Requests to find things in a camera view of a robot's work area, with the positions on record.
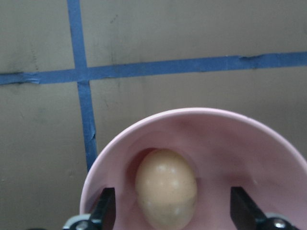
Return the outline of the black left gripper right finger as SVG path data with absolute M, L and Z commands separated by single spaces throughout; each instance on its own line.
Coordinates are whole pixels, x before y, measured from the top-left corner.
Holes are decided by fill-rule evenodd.
M 307 198 L 272 189 L 253 199 L 243 187 L 233 186 L 230 217 L 237 230 L 305 230 Z

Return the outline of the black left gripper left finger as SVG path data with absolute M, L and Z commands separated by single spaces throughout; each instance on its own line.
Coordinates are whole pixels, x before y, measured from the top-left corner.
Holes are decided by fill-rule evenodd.
M 115 225 L 115 189 L 104 188 L 89 214 L 69 218 L 63 230 L 112 230 Z

